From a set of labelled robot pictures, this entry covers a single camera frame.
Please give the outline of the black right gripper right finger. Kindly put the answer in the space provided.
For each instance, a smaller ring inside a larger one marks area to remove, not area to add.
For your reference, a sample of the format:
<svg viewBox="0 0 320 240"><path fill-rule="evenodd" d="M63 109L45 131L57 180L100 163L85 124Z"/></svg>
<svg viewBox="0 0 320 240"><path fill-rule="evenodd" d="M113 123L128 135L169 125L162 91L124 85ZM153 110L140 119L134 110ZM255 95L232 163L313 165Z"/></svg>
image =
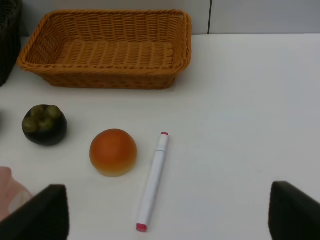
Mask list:
<svg viewBox="0 0 320 240"><path fill-rule="evenodd" d="M320 203L287 181L272 183L268 228L273 240L318 240Z"/></svg>

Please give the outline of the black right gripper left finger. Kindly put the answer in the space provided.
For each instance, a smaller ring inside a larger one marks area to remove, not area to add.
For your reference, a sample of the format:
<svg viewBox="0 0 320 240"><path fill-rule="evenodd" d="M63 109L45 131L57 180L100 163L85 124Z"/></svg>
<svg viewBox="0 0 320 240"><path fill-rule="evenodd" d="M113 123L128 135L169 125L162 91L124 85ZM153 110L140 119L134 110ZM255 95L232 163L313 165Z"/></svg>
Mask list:
<svg viewBox="0 0 320 240"><path fill-rule="evenodd" d="M51 184L0 222L2 240L66 240L69 236L67 188Z"/></svg>

